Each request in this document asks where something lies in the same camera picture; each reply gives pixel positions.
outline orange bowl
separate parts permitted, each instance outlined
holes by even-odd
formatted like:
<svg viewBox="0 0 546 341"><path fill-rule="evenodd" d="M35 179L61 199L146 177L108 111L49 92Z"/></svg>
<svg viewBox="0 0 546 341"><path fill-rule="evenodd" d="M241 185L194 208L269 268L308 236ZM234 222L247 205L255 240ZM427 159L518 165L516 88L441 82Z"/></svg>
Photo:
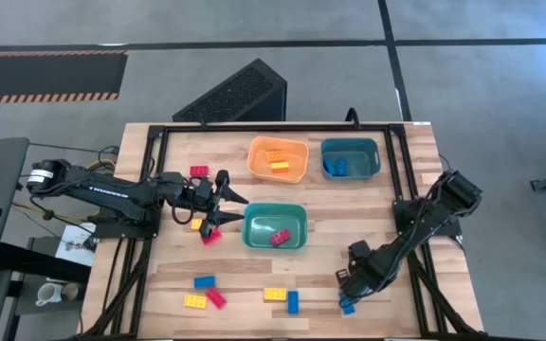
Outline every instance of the orange bowl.
<svg viewBox="0 0 546 341"><path fill-rule="evenodd" d="M288 171L273 172L271 165L266 161L268 152L285 152L287 155L285 162L290 164ZM308 160L309 148L303 142L258 136L250 144L247 168L254 176L261 179L297 184L307 173Z"/></svg>

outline plastic bin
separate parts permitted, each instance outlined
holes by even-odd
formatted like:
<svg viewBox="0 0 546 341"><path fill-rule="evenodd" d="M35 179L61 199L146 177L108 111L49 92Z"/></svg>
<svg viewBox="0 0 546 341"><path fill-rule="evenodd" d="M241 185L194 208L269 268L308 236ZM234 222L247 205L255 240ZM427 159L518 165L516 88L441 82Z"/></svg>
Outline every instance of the plastic bin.
<svg viewBox="0 0 546 341"><path fill-rule="evenodd" d="M323 167L330 160L334 167L339 159L347 161L347 175L335 176ZM378 146L371 138L326 138L321 142L321 171L328 180L366 180L380 171Z"/></svg>
<svg viewBox="0 0 546 341"><path fill-rule="evenodd" d="M285 152L290 165L287 172L273 172L266 161L267 152ZM259 136L252 140L247 156L247 168L254 176L262 179L297 184L307 173L309 149L300 141Z"/></svg>
<svg viewBox="0 0 546 341"><path fill-rule="evenodd" d="M273 246L270 238L287 229L291 238ZM307 242L307 211L294 204L250 204L244 212L244 244L255 248L296 250Z"/></svg>

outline teal bowl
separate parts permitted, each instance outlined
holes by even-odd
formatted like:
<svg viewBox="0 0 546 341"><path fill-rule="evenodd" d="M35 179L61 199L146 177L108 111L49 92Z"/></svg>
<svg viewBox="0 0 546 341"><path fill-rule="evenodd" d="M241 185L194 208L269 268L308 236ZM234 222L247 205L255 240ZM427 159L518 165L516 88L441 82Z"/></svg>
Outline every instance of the teal bowl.
<svg viewBox="0 0 546 341"><path fill-rule="evenodd" d="M328 160L337 166L338 160L347 162L347 174L331 174L325 167ZM380 171L378 146L371 138L326 138L321 142L321 171L332 181L367 180Z"/></svg>
<svg viewBox="0 0 546 341"><path fill-rule="evenodd" d="M290 240L273 246L270 238L287 229ZM242 240L255 248L297 250L307 242L307 211L294 204L250 204L244 212Z"/></svg>

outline white cup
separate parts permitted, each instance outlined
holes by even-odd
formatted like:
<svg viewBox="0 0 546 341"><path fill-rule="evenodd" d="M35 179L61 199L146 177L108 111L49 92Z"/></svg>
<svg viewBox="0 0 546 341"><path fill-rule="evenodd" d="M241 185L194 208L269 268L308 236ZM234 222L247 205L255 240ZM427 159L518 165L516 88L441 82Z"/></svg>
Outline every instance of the white cup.
<svg viewBox="0 0 546 341"><path fill-rule="evenodd" d="M63 286L60 284L46 283L39 288L37 292L37 301L35 305L38 307L43 307L47 303L56 303L63 300L61 297L61 291Z"/></svg>

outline hazard stripe tape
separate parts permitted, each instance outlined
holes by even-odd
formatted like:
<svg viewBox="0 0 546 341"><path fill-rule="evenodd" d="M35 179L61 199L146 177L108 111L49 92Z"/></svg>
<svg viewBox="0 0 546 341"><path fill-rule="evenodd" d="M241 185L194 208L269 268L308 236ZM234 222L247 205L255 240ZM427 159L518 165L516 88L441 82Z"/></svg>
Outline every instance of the hazard stripe tape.
<svg viewBox="0 0 546 341"><path fill-rule="evenodd" d="M41 103L88 100L114 100L118 93L0 95L0 103Z"/></svg>
<svg viewBox="0 0 546 341"><path fill-rule="evenodd" d="M128 54L127 50L103 50L103 51L34 51L34 52L0 52L0 57L61 57L79 55L110 55Z"/></svg>

